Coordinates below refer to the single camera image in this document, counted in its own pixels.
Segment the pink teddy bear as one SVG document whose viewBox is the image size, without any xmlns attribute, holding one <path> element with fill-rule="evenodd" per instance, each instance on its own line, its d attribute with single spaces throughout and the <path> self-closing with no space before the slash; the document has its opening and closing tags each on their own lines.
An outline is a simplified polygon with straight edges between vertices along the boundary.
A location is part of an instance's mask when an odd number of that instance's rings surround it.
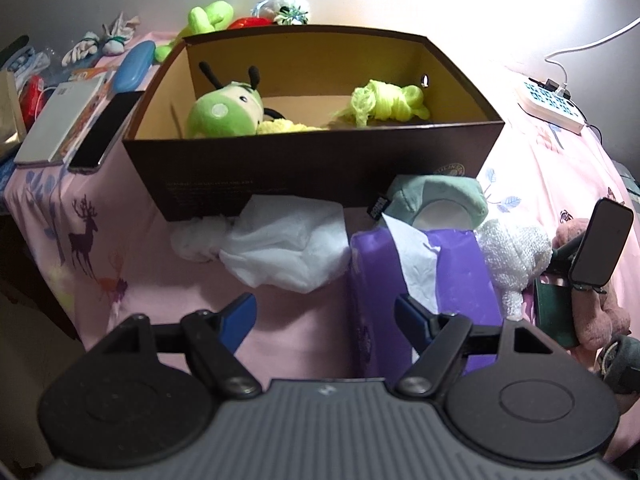
<svg viewBox="0 0 640 480">
<path fill-rule="evenodd" d="M 552 248 L 559 249 L 585 232 L 589 220 L 568 220 L 556 229 Z M 606 346 L 614 336 L 630 334 L 630 314 L 618 304 L 611 282 L 602 287 L 602 294 L 594 289 L 572 289 L 572 313 L 578 349 L 595 352 Z"/>
</svg>

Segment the white mesh cloth bundle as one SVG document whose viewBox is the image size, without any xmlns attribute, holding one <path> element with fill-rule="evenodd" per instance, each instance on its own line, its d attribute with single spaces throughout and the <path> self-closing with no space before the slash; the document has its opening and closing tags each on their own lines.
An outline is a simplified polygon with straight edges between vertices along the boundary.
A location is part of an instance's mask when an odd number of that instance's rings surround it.
<svg viewBox="0 0 640 480">
<path fill-rule="evenodd" d="M 552 243 L 538 222 L 511 216 L 486 220 L 475 230 L 502 315 L 524 318 L 524 290 L 548 268 Z"/>
</svg>

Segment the white knotted cloth bundle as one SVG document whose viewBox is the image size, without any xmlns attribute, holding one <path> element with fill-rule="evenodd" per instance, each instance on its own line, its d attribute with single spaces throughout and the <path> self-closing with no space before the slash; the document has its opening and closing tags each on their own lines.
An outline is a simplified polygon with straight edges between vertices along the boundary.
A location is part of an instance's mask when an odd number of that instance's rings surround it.
<svg viewBox="0 0 640 480">
<path fill-rule="evenodd" d="M 193 262 L 218 260 L 251 288 L 308 294 L 340 278 L 350 260 L 343 207 L 326 200 L 254 195 L 234 219 L 177 223 L 170 244 Z"/>
</svg>

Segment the neon green knotted cloth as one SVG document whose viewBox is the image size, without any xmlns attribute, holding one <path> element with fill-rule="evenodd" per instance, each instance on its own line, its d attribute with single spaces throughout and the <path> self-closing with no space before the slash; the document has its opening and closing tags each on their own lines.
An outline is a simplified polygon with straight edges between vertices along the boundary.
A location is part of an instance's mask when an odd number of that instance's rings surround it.
<svg viewBox="0 0 640 480">
<path fill-rule="evenodd" d="M 352 92 L 348 104 L 334 114 L 328 126 L 366 128 L 369 122 L 404 124 L 414 118 L 424 122 L 431 118 L 421 87 L 415 84 L 401 87 L 370 79 L 365 86 Z"/>
</svg>

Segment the yellow fuzzy knotted towel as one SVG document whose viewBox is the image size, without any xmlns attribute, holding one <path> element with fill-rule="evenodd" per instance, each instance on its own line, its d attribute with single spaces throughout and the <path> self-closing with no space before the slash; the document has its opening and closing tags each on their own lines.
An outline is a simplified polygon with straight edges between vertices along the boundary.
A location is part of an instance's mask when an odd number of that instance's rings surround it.
<svg viewBox="0 0 640 480">
<path fill-rule="evenodd" d="M 311 127 L 292 120 L 278 118 L 262 122 L 256 129 L 256 133 L 263 134 L 280 134 L 280 133 L 296 133 L 305 131 L 323 131 L 323 128 Z"/>
</svg>

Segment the pink deer print tablecloth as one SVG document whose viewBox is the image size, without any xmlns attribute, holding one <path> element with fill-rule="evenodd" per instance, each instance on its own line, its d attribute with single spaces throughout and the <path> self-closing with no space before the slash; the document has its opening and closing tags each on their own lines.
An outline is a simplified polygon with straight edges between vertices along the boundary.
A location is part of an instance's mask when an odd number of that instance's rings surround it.
<svg viewBox="0 0 640 480">
<path fill-rule="evenodd" d="M 518 106 L 518 76 L 495 72 L 490 80 L 496 91 L 485 99 L 503 127 L 474 177 L 492 212 L 554 232 L 563 220 L 588 216 L 602 197 L 628 200 L 592 133 L 526 115 Z M 60 166 L 15 170 L 6 204 L 86 347 L 134 313 L 172 323 L 198 309 L 219 309 L 244 290 L 221 263 L 190 262 L 172 251 L 169 230 L 177 221 L 157 208 L 124 140 L 88 176 Z M 349 232 L 370 228 L 370 206 L 343 207 Z"/>
</svg>

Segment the black smartphone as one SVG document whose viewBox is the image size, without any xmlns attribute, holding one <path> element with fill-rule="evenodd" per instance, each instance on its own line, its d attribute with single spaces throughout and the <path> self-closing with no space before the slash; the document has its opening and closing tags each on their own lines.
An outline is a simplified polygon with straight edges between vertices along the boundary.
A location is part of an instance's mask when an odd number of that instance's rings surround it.
<svg viewBox="0 0 640 480">
<path fill-rule="evenodd" d="M 69 172 L 93 174 L 102 167 L 142 96 L 141 90 L 120 92 L 113 96 L 70 160 L 67 166 Z"/>
</svg>

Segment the dark brown cardboard box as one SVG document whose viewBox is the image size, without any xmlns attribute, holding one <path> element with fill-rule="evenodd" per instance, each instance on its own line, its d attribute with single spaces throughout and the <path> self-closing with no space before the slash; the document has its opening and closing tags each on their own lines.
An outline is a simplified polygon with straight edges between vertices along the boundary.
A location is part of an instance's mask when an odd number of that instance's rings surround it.
<svg viewBox="0 0 640 480">
<path fill-rule="evenodd" d="M 260 75 L 270 110 L 302 130 L 189 139 L 192 105 L 216 84 Z M 341 122 L 352 92 L 370 80 L 414 84 L 427 119 Z M 498 112 L 422 36 L 341 26 L 262 26 L 181 41 L 144 92 L 124 139 L 169 221 L 239 214 L 255 195 L 294 195 L 371 206 L 400 174 L 474 177 L 502 130 Z"/>
</svg>

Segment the white blue power strip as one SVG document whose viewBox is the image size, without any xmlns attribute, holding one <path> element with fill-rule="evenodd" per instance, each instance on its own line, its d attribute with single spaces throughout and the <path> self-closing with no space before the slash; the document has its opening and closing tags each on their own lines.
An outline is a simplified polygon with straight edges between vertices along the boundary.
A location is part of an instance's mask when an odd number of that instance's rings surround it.
<svg viewBox="0 0 640 480">
<path fill-rule="evenodd" d="M 518 105 L 527 114 L 575 134 L 581 134 L 586 125 L 584 116 L 572 102 L 529 78 L 520 82 Z"/>
</svg>

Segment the white book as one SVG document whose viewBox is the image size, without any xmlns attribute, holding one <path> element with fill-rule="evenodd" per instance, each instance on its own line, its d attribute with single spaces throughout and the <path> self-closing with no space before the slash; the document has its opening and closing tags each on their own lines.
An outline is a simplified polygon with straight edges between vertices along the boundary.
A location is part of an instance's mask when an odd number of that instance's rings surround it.
<svg viewBox="0 0 640 480">
<path fill-rule="evenodd" d="M 59 84 L 18 150 L 17 167 L 64 164 L 106 91 L 108 72 Z"/>
</svg>

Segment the blue glasses case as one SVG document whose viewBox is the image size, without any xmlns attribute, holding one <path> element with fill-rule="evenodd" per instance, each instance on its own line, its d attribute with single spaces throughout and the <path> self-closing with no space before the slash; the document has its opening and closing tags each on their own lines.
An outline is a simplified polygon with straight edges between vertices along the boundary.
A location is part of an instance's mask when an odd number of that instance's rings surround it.
<svg viewBox="0 0 640 480">
<path fill-rule="evenodd" d="M 113 92 L 136 90 L 152 66 L 154 55 L 155 44 L 152 40 L 145 40 L 134 46 L 116 70 L 112 80 Z"/>
</svg>

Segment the beige paper bag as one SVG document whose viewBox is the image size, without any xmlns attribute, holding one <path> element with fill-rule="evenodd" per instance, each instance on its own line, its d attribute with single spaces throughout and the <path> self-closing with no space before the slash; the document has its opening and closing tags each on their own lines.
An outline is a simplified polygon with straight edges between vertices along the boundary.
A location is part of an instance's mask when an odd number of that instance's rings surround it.
<svg viewBox="0 0 640 480">
<path fill-rule="evenodd" d="M 15 79 L 7 70 L 0 72 L 0 148 L 1 156 L 8 156 L 20 146 L 26 136 L 26 128 Z"/>
</svg>

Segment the red packet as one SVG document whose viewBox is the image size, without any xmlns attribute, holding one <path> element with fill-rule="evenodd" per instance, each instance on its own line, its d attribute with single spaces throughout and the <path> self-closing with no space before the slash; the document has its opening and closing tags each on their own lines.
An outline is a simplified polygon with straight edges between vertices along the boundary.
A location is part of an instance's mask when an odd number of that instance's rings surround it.
<svg viewBox="0 0 640 480">
<path fill-rule="evenodd" d="M 44 80 L 39 75 L 34 75 L 26 82 L 21 94 L 21 112 L 26 129 L 32 128 L 37 116 L 42 110 L 44 93 Z"/>
</svg>

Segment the green yellow plush toy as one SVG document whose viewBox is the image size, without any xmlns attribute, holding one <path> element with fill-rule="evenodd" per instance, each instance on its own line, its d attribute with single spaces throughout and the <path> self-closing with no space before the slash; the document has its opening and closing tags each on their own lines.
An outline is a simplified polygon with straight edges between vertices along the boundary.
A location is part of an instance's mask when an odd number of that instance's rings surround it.
<svg viewBox="0 0 640 480">
<path fill-rule="evenodd" d="M 224 0 L 214 1 L 208 6 L 194 6 L 188 13 L 188 22 L 184 29 L 168 44 L 161 44 L 155 48 L 155 62 L 162 64 L 183 38 L 227 29 L 233 17 L 233 6 Z"/>
</svg>

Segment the white fluffy pompom toy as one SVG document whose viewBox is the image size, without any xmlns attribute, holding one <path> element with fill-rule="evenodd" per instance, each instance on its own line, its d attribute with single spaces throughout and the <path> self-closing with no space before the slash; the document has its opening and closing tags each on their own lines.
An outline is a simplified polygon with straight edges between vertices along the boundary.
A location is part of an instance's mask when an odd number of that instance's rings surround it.
<svg viewBox="0 0 640 480">
<path fill-rule="evenodd" d="M 262 0 L 250 11 L 252 18 L 265 18 L 277 25 L 307 25 L 310 20 L 308 0 Z"/>
</svg>

